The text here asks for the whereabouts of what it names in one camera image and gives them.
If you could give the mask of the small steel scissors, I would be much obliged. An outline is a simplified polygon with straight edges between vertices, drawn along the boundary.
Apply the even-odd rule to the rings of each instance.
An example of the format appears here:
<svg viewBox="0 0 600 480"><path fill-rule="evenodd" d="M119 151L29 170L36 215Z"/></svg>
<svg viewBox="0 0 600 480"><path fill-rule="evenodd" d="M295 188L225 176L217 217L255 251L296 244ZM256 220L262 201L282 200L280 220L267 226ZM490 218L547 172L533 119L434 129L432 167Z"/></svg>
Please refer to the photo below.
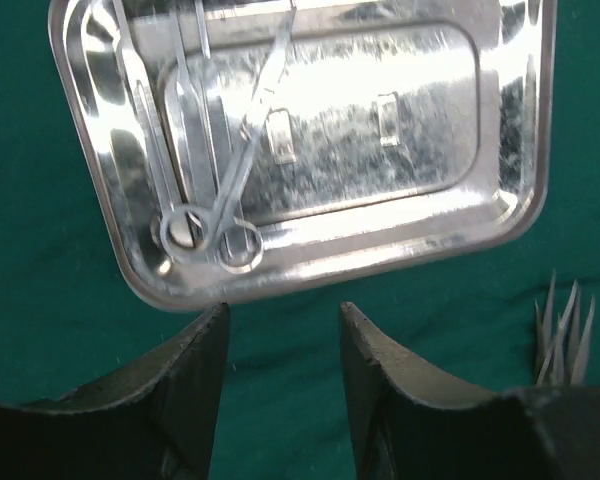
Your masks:
<svg viewBox="0 0 600 480"><path fill-rule="evenodd" d="M217 192L216 167L208 111L208 41L201 1L176 1L170 9L176 59L175 90L180 125L178 152L185 198L209 209Z"/></svg>

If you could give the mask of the steel scalpel handle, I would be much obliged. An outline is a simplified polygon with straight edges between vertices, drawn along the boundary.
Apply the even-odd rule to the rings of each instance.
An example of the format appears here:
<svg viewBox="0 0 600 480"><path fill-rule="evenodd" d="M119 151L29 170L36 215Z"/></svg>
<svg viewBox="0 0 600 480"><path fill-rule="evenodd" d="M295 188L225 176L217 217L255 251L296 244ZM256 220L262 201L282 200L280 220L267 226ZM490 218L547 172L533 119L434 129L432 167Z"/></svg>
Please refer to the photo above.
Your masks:
<svg viewBox="0 0 600 480"><path fill-rule="evenodd" d="M112 5L119 28L117 54L121 58L135 115L143 132L146 160L153 179L160 213L166 216L182 204L178 181L147 70L134 45L124 2L113 0Z"/></svg>

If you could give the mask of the steel tweezers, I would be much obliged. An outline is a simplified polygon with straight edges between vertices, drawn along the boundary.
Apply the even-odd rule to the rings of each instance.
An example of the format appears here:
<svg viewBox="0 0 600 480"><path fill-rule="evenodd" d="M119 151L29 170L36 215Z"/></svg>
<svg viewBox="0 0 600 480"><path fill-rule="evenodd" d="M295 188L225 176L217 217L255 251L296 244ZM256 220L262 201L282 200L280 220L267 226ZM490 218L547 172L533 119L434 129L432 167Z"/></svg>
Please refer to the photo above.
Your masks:
<svg viewBox="0 0 600 480"><path fill-rule="evenodd" d="M544 310L534 301L536 353L535 385L565 385L572 379L580 346L581 290L572 284L564 311L554 319L557 272L553 270Z"/></svg>
<svg viewBox="0 0 600 480"><path fill-rule="evenodd" d="M578 291L564 312L556 333L551 380L556 385L584 383L590 358L591 336L596 300L591 298L584 323L581 323L582 294Z"/></svg>

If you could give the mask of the steel forceps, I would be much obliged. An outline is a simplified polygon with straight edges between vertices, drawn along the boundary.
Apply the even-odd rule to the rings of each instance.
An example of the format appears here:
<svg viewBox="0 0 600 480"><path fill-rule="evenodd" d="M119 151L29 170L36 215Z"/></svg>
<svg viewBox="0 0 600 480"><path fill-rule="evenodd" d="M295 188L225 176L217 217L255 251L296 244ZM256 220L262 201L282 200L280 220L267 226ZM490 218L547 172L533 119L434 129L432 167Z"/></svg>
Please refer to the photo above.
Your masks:
<svg viewBox="0 0 600 480"><path fill-rule="evenodd" d="M264 246L261 233L252 223L238 218L236 211L253 166L256 148L274 103L276 90L285 72L296 12L296 5L291 2L266 61L259 71L249 107L241 122L240 139L233 147L232 156L213 206L205 209L191 204L181 204L164 215L161 220L162 245L166 253L177 262L215 264L229 272L244 273L253 270L262 259ZM169 238L171 221L179 214L190 216L200 223L202 242L192 249L182 247ZM250 234L254 238L253 254L247 261L235 267L231 266L221 254L221 242L233 230Z"/></svg>

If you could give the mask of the stainless steel instrument tray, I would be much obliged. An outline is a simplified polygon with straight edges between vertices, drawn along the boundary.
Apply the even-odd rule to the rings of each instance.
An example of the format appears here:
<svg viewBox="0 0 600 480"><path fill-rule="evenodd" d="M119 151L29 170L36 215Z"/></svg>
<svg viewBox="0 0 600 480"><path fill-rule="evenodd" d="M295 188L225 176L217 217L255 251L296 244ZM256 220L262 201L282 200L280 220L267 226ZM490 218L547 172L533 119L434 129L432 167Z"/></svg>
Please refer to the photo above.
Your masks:
<svg viewBox="0 0 600 480"><path fill-rule="evenodd" d="M123 1L178 181L170 9ZM217 192L290 3L287 62L236 216L251 271L181 263L160 213L112 1L54 1L51 49L115 257L137 295L193 311L491 247L548 185L553 1L201 1Z"/></svg>

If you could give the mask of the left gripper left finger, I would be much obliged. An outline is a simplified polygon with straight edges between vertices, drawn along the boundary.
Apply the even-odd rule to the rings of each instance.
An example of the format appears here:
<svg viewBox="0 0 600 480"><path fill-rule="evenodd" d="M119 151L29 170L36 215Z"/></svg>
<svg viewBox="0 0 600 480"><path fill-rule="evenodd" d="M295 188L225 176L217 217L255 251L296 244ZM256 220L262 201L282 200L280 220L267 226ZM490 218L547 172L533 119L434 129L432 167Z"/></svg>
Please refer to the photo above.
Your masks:
<svg viewBox="0 0 600 480"><path fill-rule="evenodd" d="M206 479L229 346L219 304L65 396L0 404L0 479Z"/></svg>

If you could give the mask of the dark green surgical cloth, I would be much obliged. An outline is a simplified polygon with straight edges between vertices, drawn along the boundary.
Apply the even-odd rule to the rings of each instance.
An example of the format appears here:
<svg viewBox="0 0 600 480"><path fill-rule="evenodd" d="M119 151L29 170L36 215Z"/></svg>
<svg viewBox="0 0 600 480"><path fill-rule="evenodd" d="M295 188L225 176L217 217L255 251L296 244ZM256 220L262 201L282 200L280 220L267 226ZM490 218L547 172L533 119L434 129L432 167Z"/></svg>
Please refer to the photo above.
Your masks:
<svg viewBox="0 0 600 480"><path fill-rule="evenodd" d="M0 1L0 402L58 397L179 332L121 276L50 49L45 1ZM600 385L600 1L558 5L550 186L499 247L231 310L214 479L351 479L339 306L491 390L528 384L534 306L596 308Z"/></svg>

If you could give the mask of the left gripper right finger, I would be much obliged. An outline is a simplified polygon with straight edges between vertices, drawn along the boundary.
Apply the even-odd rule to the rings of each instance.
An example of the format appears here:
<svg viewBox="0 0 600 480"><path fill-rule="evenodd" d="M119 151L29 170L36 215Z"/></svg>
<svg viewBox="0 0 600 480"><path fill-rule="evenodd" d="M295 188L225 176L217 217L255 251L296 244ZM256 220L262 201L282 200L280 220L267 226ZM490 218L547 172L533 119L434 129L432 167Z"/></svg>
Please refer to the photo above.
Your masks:
<svg viewBox="0 0 600 480"><path fill-rule="evenodd" d="M600 387L488 390L349 302L340 356L359 479L600 479Z"/></svg>

